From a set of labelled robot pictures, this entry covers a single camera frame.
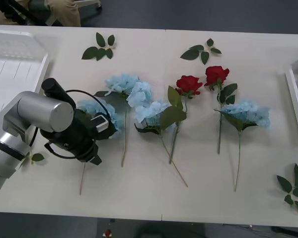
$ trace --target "red rose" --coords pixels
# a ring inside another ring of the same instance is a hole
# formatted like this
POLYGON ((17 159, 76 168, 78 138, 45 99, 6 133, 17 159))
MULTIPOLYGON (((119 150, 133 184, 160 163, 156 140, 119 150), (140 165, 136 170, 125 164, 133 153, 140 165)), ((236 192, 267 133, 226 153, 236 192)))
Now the red rose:
POLYGON ((204 86, 217 83, 219 78, 223 83, 224 80, 226 80, 228 73, 229 73, 229 69, 227 68, 226 70, 224 70, 222 66, 208 67, 207 70, 205 71, 205 74, 207 75, 207 83, 204 86))
POLYGON ((200 92, 197 90, 203 85, 203 83, 199 83, 198 81, 199 78, 193 76, 182 76, 181 79, 177 81, 178 88, 176 88, 176 90, 183 96, 188 96, 188 93, 191 93, 191 95, 199 95, 200 92))

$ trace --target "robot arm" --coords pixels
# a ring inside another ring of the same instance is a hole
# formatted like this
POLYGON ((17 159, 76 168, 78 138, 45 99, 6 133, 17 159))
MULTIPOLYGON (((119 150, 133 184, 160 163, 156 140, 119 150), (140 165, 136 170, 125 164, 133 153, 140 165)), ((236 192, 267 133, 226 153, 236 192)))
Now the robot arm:
MULTIPOLYGON (((42 89, 46 97, 22 92, 0 112, 0 189, 31 150, 26 140, 27 130, 31 126, 40 128, 41 134, 49 140, 45 147, 52 154, 66 159, 77 158, 81 162, 92 160, 97 165, 101 163, 97 155, 98 146, 94 142, 97 138, 92 138, 88 128, 80 121, 76 113, 79 110, 72 98, 52 78, 43 82, 42 89), (74 156, 56 154, 50 147, 51 143, 74 156)), ((105 121, 108 125, 110 118, 106 115, 99 117, 101 120, 93 121, 100 121, 102 125, 105 121)))

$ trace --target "beige pants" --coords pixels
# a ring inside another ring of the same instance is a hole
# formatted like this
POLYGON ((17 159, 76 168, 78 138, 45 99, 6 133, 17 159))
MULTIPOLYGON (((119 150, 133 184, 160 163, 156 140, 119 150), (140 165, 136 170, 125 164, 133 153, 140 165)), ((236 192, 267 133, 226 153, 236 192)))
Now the beige pants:
MULTIPOLYGON (((30 0, 16 0, 28 9, 30 0)), ((80 26, 80 16, 74 0, 44 0, 45 6, 63 26, 80 26)))

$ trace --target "white table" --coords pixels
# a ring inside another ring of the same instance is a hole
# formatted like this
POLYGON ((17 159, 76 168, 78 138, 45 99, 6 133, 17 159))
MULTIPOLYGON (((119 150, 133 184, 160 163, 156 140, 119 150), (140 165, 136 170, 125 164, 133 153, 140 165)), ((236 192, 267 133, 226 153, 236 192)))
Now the white table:
MULTIPOLYGON (((0 212, 93 216, 206 223, 237 223, 298 227, 298 212, 284 202, 276 174, 292 178, 298 163, 298 126, 283 66, 298 59, 298 35, 138 29, 94 29, 0 26, 35 34, 54 58, 47 77, 65 89, 90 93, 105 90, 104 80, 121 72, 137 74, 152 85, 156 99, 167 100, 167 86, 182 75, 200 77, 205 69, 230 69, 226 84, 238 83, 237 101, 251 99, 271 108, 272 127, 248 129, 242 138, 237 192, 237 133, 224 125, 221 154, 216 153, 216 96, 203 89, 188 103, 188 119, 178 136, 174 160, 186 188, 155 135, 129 127, 125 166, 120 167, 122 138, 98 143, 103 160, 88 165, 83 192, 78 194, 82 164, 49 155, 38 136, 34 152, 45 152, 47 163, 17 171, 0 191, 0 212), (96 46, 95 33, 114 34, 112 60, 81 60, 96 46), (212 38, 223 52, 206 66, 180 59, 189 47, 212 38)), ((75 100, 87 99, 71 94, 75 100)))

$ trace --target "blue hydrangea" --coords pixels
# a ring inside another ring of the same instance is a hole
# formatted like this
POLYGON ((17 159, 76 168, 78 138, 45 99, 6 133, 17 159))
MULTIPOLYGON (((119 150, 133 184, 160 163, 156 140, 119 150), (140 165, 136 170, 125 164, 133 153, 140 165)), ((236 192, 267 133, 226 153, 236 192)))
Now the blue hydrangea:
POLYGON ((123 73, 120 76, 112 76, 106 79, 106 86, 112 91, 125 92, 129 95, 137 82, 139 82, 137 76, 123 73))
MULTIPOLYGON (((120 133, 124 123, 123 120, 120 118, 120 116, 115 112, 115 109, 112 105, 106 103, 104 100, 99 99, 99 101, 104 105, 104 107, 107 109, 111 122, 114 124, 117 133, 120 133)), ((83 100, 78 102, 78 107, 79 109, 85 111, 86 113, 90 114, 92 117, 95 116, 96 113, 104 113, 106 114, 105 110, 102 108, 102 106, 97 103, 95 100, 83 100)))
POLYGON ((139 123, 146 119, 148 125, 160 125, 160 113, 170 106, 171 104, 169 103, 153 102, 148 107, 136 107, 135 118, 139 123))
POLYGON ((225 105, 222 112, 240 119, 244 123, 256 123, 259 126, 269 127, 269 108, 262 107, 250 100, 243 100, 241 103, 225 105))
POLYGON ((146 82, 135 83, 127 101, 132 108, 149 106, 152 102, 150 85, 146 82))

